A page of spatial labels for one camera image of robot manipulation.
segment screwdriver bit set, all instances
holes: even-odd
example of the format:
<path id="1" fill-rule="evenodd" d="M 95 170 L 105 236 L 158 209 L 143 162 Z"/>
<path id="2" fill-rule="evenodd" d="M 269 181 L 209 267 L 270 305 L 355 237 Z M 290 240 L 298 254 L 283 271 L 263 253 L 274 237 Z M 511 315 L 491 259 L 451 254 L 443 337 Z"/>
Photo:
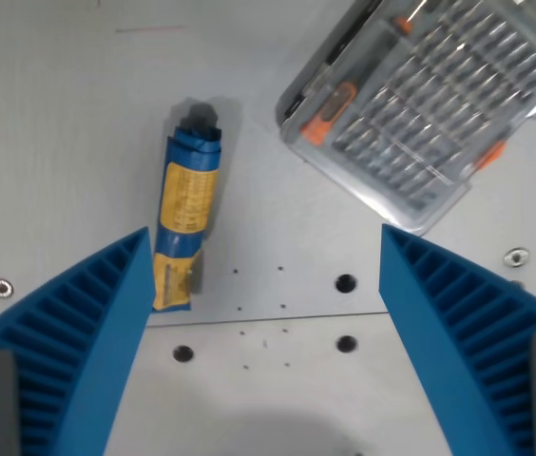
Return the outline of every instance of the screwdriver bit set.
<path id="1" fill-rule="evenodd" d="M 339 54 L 297 81 L 278 113 L 281 136 L 388 221 L 423 234 L 536 118 L 536 0 L 370 7 Z"/>

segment white work surface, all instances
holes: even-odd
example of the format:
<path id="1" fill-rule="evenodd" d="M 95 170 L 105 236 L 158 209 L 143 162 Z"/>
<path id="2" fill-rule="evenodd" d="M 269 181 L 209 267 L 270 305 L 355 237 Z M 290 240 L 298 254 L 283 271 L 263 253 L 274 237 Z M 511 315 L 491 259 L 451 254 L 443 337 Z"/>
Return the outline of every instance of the white work surface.
<path id="1" fill-rule="evenodd" d="M 273 121 L 280 92 L 349 4 L 0 0 L 0 277 L 15 289 L 0 313 L 109 242 L 155 232 L 165 138 L 194 102 L 219 115 L 220 181 L 194 311 L 150 324 L 384 312 L 381 219 L 280 143 Z M 536 122 L 472 183 L 428 239 L 536 294 Z M 519 246 L 530 262 L 506 268 Z M 335 290 L 341 274 L 358 279 L 353 293 Z M 361 349 L 337 352 L 335 338 L 353 330 Z M 197 359 L 174 364 L 186 340 Z M 443 453 L 428 417 L 387 315 L 157 328 L 108 453 Z"/>

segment screw hole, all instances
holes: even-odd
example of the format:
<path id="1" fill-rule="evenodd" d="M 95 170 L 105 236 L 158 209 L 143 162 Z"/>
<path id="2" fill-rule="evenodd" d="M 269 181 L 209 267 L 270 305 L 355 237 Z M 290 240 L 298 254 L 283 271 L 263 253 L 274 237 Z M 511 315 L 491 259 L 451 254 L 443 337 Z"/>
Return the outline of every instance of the screw hole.
<path id="1" fill-rule="evenodd" d="M 343 274 L 335 280 L 335 288 L 341 293 L 350 293 L 356 288 L 354 275 Z"/>
<path id="2" fill-rule="evenodd" d="M 12 284 L 5 280 L 4 278 L 0 278 L 0 297 L 7 298 L 11 297 L 13 293 Z"/>
<path id="3" fill-rule="evenodd" d="M 194 358 L 194 351 L 185 345 L 179 345 L 178 348 L 173 351 L 173 357 L 180 363 L 188 363 Z"/>
<path id="4" fill-rule="evenodd" d="M 505 255 L 504 262 L 509 268 L 520 268 L 524 266 L 530 257 L 530 252 L 522 247 L 509 250 Z"/>
<path id="5" fill-rule="evenodd" d="M 337 342 L 335 343 L 337 349 L 343 353 L 354 352 L 356 350 L 357 345 L 358 343 L 356 342 L 356 339 L 351 335 L 343 335 L 342 337 L 337 339 Z"/>

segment orange clip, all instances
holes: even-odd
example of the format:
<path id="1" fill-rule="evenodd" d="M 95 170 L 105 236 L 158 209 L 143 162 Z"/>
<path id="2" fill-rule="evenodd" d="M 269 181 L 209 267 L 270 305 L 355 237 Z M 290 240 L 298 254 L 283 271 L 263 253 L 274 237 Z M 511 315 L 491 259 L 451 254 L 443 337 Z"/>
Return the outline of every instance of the orange clip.
<path id="1" fill-rule="evenodd" d="M 505 152 L 505 146 L 507 143 L 504 140 L 497 142 L 493 145 L 488 152 L 484 154 L 479 163 L 477 164 L 477 169 L 486 169 L 490 164 L 496 162 L 503 156 Z"/>
<path id="2" fill-rule="evenodd" d="M 353 83 L 347 81 L 340 84 L 312 120 L 302 127 L 301 133 L 304 138 L 310 144 L 322 145 L 335 121 L 354 100 L 356 93 L 357 90 Z"/>

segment screwdriver handle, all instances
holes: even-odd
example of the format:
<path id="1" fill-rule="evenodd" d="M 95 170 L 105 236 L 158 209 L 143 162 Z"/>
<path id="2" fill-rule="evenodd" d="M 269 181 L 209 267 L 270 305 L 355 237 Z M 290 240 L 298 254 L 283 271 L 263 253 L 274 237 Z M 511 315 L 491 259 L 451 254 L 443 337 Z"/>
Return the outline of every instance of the screwdriver handle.
<path id="1" fill-rule="evenodd" d="M 356 86 L 349 81 L 340 84 L 312 120 L 302 127 L 302 136 L 312 145 L 322 145 L 335 121 L 353 102 L 357 91 Z"/>

